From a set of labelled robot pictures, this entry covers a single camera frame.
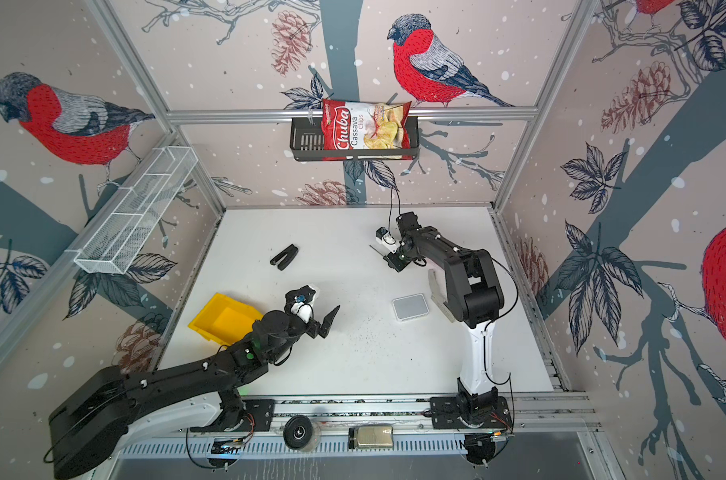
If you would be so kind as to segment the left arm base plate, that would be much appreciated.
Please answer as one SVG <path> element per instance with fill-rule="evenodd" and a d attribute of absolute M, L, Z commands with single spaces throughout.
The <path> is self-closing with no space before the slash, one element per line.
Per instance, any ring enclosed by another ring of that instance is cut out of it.
<path fill-rule="evenodd" d="M 193 427 L 194 433 L 266 432 L 270 429 L 276 402 L 274 399 L 243 399 L 232 397 L 221 403 L 222 412 L 203 427 Z"/>

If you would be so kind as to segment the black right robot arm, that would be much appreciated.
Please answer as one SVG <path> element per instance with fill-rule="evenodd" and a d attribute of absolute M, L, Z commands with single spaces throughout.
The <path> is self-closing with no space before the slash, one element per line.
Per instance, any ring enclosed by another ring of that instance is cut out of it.
<path fill-rule="evenodd" d="M 413 212 L 396 219 L 398 237 L 384 227 L 375 237 L 387 252 L 383 259 L 397 272 L 409 265 L 434 264 L 443 271 L 429 275 L 432 301 L 451 321 L 466 331 L 468 346 L 459 375 L 460 390 L 468 395 L 484 394 L 496 386 L 491 373 L 492 339 L 505 297 L 495 268 L 495 259 L 485 249 L 470 249 L 449 240 L 433 226 L 422 226 Z"/>

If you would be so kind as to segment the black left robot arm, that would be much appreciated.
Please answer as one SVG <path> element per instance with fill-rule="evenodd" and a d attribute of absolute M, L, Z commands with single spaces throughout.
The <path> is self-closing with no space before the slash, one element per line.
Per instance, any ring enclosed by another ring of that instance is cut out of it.
<path fill-rule="evenodd" d="M 245 336 L 209 357 L 163 370 L 99 370 L 49 417 L 51 447 L 44 462 L 57 479 L 75 479 L 115 452 L 175 430 L 243 429 L 241 443 L 269 428 L 272 403 L 247 403 L 240 388 L 283 364 L 302 337 L 328 336 L 339 310 L 314 313 L 316 290 L 288 292 L 280 310 L 253 322 Z"/>

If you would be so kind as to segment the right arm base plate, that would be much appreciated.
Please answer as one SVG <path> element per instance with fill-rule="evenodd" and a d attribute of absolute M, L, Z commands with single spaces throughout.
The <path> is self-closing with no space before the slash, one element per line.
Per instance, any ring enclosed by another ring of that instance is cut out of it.
<path fill-rule="evenodd" d="M 507 430 L 513 425 L 507 399 L 499 395 L 491 401 L 478 403 L 472 400 L 469 404 L 460 402 L 456 396 L 431 397 L 428 410 L 428 417 L 436 430 Z"/>

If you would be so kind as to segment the yellow plastic bin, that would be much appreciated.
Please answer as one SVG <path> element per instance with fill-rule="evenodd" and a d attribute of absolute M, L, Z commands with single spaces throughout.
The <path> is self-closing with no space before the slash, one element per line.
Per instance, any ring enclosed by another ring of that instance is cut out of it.
<path fill-rule="evenodd" d="M 216 293 L 188 324 L 188 328 L 208 341 L 230 346 L 242 340 L 261 320 L 256 308 Z"/>

